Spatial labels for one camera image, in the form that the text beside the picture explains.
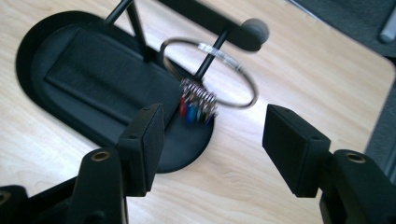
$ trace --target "colorful pins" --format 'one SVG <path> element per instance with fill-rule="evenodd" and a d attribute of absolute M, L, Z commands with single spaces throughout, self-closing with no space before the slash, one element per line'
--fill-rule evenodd
<path fill-rule="evenodd" d="M 181 81 L 183 94 L 180 97 L 179 112 L 186 122 L 208 124 L 216 115 L 216 96 L 190 79 Z"/>

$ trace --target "black plastic part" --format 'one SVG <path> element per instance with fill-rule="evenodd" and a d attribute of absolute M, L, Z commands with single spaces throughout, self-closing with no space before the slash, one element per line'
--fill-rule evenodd
<path fill-rule="evenodd" d="M 324 224 L 346 223 L 347 211 L 338 192 L 334 193 L 332 197 L 323 193 L 320 197 L 319 208 Z"/>
<path fill-rule="evenodd" d="M 31 197 L 28 203 L 31 223 L 66 223 L 75 184 L 76 178 L 74 177 Z"/>
<path fill-rule="evenodd" d="M 316 197 L 330 139 L 293 111 L 268 105 L 262 146 L 297 197 Z"/>
<path fill-rule="evenodd" d="M 28 216 L 26 209 L 27 193 L 21 186 L 4 186 L 0 188 L 0 221 L 2 224 L 25 223 Z"/>
<path fill-rule="evenodd" d="M 341 206 L 337 203 L 332 208 L 344 207 L 346 218 L 345 222 L 334 218 L 333 222 L 325 223 L 396 223 L 396 188 L 371 158 L 351 150 L 337 150 L 330 163 L 330 174 L 342 201 Z M 340 213 L 330 210 L 330 214 L 336 217 Z"/>
<path fill-rule="evenodd" d="M 146 196 L 163 150 L 163 107 L 143 108 L 120 136 L 117 150 L 124 172 L 125 195 Z"/>
<path fill-rule="evenodd" d="M 205 150 L 214 120 L 189 125 L 176 113 L 178 81 L 157 57 L 144 62 L 140 44 L 91 14 L 59 13 L 22 40 L 18 79 L 36 104 L 100 147 L 114 147 L 140 108 L 162 103 L 165 142 L 157 172 L 173 172 Z"/>
<path fill-rule="evenodd" d="M 79 168 L 67 223 L 127 223 L 120 157 L 115 148 L 96 149 Z"/>

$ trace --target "blue pin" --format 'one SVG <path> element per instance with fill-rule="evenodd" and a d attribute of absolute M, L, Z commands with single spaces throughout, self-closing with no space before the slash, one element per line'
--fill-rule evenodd
<path fill-rule="evenodd" d="M 186 121 L 187 123 L 191 124 L 194 122 L 197 116 L 197 106 L 194 104 L 189 104 L 187 106 L 187 111 L 186 111 Z"/>

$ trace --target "silver ring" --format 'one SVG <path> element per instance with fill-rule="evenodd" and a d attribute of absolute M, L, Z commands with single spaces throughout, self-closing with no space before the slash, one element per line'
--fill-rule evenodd
<path fill-rule="evenodd" d="M 259 96 L 256 84 L 254 83 L 253 79 L 248 75 L 248 73 L 242 68 L 241 64 L 238 63 L 236 60 L 234 60 L 232 57 L 230 57 L 228 54 L 224 53 L 223 51 L 219 49 L 215 49 L 214 47 L 205 43 L 200 43 L 194 40 L 183 39 L 183 38 L 170 38 L 163 41 L 160 49 L 160 56 L 163 57 L 163 65 L 165 66 L 166 70 L 168 70 L 168 72 L 171 73 L 175 78 L 177 78 L 178 80 L 182 80 L 184 77 L 178 73 L 178 71 L 169 61 L 169 59 L 164 55 L 166 47 L 169 46 L 170 44 L 175 44 L 175 43 L 193 45 L 198 49 L 200 49 L 201 51 L 215 56 L 216 58 L 220 59 L 223 63 L 231 67 L 233 70 L 235 70 L 250 86 L 251 92 L 253 94 L 253 97 L 250 100 L 250 102 L 246 104 L 237 104 L 233 102 L 224 101 L 221 99 L 216 99 L 217 103 L 221 105 L 227 105 L 237 108 L 250 107 L 256 104 Z"/>

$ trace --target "wooden table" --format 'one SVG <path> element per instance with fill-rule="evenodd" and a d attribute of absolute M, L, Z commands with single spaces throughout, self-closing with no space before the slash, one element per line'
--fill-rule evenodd
<path fill-rule="evenodd" d="M 284 0 L 226 0 L 205 3 L 237 22 L 265 21 L 270 39 L 258 53 L 226 44 L 256 80 L 260 99 L 246 110 L 221 107 L 203 155 L 183 170 L 157 175 L 145 198 L 128 199 L 131 223 L 320 223 L 318 198 L 297 199 L 265 150 L 262 129 L 268 104 L 294 110 L 332 139 L 331 151 L 363 152 L 394 79 L 379 55 L 315 21 Z M 3 0 L 0 2 L 0 186 L 22 185 L 29 195 L 78 173 L 83 155 L 97 148 L 35 105 L 21 90 L 15 56 L 23 36 L 40 20 L 66 10 L 106 17 L 118 1 Z M 216 37 L 156 1 L 137 1 L 150 46 L 168 37 Z M 125 16 L 117 25 L 129 29 Z M 193 69 L 195 51 L 173 55 Z M 218 63 L 206 83 L 230 96 L 243 92 L 236 76 Z"/>

